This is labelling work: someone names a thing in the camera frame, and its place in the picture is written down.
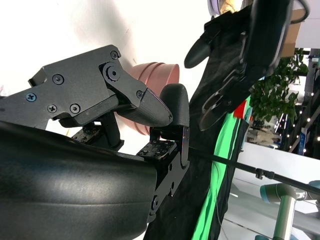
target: green fabric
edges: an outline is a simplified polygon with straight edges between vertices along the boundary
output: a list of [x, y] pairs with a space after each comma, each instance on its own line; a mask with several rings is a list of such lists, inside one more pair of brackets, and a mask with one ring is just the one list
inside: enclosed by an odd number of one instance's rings
[[[250, 107], [250, 98], [248, 98], [247, 101], [248, 102], [246, 111]], [[233, 113], [226, 115], [215, 145], [216, 147], [214, 150], [214, 155], [225, 159], [228, 158], [236, 122], [237, 119], [234, 117]], [[236, 141], [234, 140], [232, 151], [235, 147], [235, 142]], [[212, 218], [216, 209], [217, 196], [225, 176], [226, 167], [227, 166], [225, 164], [219, 162], [212, 163], [210, 189], [202, 206], [201, 213], [192, 236], [192, 240], [208, 240]]]

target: black cloth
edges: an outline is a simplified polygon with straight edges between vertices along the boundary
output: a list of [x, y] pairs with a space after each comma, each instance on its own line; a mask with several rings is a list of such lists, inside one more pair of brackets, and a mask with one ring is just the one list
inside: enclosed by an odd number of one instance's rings
[[[220, 129], [224, 123], [222, 117], [213, 127], [200, 131], [198, 121], [202, 105], [218, 91], [225, 77], [239, 64], [242, 42], [239, 41], [224, 49], [214, 50], [207, 62], [201, 81], [189, 103], [190, 109], [190, 140], [191, 148], [214, 153]], [[147, 228], [144, 240], [190, 240], [209, 191], [212, 163], [197, 155], [189, 154], [190, 166], [178, 186], [173, 197], [167, 196], [159, 207], [156, 218]], [[226, 211], [230, 184], [233, 173], [227, 170], [223, 186], [219, 191], [218, 206], [221, 208], [220, 217]], [[218, 239], [220, 226], [217, 227], [217, 217], [212, 221], [209, 239]]]

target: screw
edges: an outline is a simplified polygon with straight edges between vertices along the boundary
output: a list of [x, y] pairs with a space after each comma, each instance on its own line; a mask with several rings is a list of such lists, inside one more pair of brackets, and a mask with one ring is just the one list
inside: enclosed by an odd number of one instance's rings
[[117, 72], [116, 68], [114, 66], [110, 66], [106, 72], [108, 78], [113, 81], [116, 82], [119, 80], [120, 78], [120, 73]]
[[80, 106], [76, 103], [72, 104], [70, 106], [70, 111], [73, 113], [73, 114], [77, 114], [80, 112]]
[[143, 92], [142, 91], [140, 91], [140, 90], [138, 90], [137, 92], [136, 92], [136, 96], [140, 99], [140, 98], [142, 98], [142, 96], [143, 96]]
[[152, 201], [152, 210], [156, 210], [158, 208], [158, 205], [159, 205], [158, 196], [154, 196]]
[[61, 76], [60, 74], [55, 74], [52, 77], [52, 81], [57, 84], [57, 85], [61, 85], [64, 83], [65, 79], [63, 76]]
[[57, 106], [56, 105], [53, 105], [53, 104], [50, 104], [47, 108], [49, 113], [55, 113], [57, 111]]
[[116, 51], [111, 51], [111, 57], [112, 57], [112, 59], [117, 59], [119, 57], [119, 55]]
[[25, 95], [25, 99], [28, 101], [28, 102], [34, 102], [36, 99], [37, 99], [37, 96], [32, 93], [32, 92], [29, 92]]

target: white wall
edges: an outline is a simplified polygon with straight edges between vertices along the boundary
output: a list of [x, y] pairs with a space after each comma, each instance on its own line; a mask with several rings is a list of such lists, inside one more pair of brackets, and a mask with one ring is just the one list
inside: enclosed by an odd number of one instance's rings
[[[310, 15], [301, 24], [295, 47], [320, 49], [320, 1], [306, 1], [310, 6]], [[295, 1], [294, 8], [301, 8], [301, 5], [298, 3], [298, 1]]]
[[[6, 95], [25, 90], [42, 66], [113, 44], [124, 69], [148, 62], [179, 64], [180, 82], [191, 98], [206, 61], [185, 69], [184, 58], [210, 19], [205, 0], [5, 1], [0, 7], [0, 88], [4, 85]], [[149, 141], [121, 121], [119, 127], [122, 152], [136, 154]], [[58, 122], [48, 129], [67, 134]]]

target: potted plant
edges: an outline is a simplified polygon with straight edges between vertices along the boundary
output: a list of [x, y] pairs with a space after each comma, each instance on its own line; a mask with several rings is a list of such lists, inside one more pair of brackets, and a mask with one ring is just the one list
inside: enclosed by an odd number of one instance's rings
[[280, 118], [282, 113], [288, 114], [292, 122], [297, 118], [298, 93], [289, 95], [289, 85], [299, 79], [299, 74], [308, 72], [303, 50], [296, 48], [294, 56], [281, 58], [274, 73], [253, 86], [250, 105], [255, 120], [270, 122], [273, 116]]

